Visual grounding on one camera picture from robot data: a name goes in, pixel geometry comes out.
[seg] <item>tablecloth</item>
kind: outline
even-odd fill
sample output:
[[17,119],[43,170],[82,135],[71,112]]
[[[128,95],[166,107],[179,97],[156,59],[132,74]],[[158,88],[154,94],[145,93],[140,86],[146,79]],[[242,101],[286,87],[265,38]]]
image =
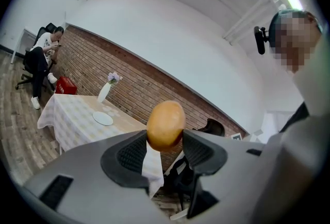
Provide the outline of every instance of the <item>tablecloth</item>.
[[[145,129],[145,125],[133,119],[113,104],[104,100],[97,102],[95,96],[54,94],[43,109],[38,128],[53,126],[55,138],[64,151],[119,134]],[[103,111],[113,119],[113,124],[104,126],[92,116],[94,111]],[[149,179],[150,197],[163,186],[160,152],[147,143],[142,175]]]

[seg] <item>wooden floor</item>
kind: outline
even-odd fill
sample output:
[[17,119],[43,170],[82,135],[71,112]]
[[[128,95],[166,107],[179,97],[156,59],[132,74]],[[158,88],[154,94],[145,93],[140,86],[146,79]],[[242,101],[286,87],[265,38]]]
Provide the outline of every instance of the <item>wooden floor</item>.
[[[13,181],[24,184],[31,176],[59,156],[59,145],[52,128],[37,128],[39,116],[51,97],[42,91],[40,110],[31,103],[32,85],[21,81],[23,60],[15,57],[10,64],[11,54],[0,50],[0,157]],[[160,191],[152,199],[168,216],[180,211],[176,194]]]

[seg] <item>purple flower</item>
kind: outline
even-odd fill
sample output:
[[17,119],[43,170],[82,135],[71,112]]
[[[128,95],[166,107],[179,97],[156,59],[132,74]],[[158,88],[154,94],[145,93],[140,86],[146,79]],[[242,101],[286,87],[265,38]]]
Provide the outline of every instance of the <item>purple flower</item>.
[[116,72],[109,73],[108,75],[108,83],[109,84],[118,84],[119,80],[123,79],[123,77],[119,76]]

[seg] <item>yellow-orange oval object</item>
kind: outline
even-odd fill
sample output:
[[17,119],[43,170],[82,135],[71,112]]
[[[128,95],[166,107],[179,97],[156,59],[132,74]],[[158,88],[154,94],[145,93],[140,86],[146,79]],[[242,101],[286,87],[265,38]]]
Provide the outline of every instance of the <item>yellow-orange oval object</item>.
[[147,140],[157,151],[167,151],[181,140],[186,127],[186,115],[182,106],[172,100],[158,104],[146,124]]

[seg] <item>white plate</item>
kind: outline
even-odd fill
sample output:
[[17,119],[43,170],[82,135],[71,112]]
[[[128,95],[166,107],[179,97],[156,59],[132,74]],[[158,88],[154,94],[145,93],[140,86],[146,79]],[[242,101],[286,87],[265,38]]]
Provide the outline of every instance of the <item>white plate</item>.
[[98,123],[102,125],[111,125],[113,124],[113,119],[106,113],[101,112],[101,111],[95,111],[93,113],[93,118],[96,120]]

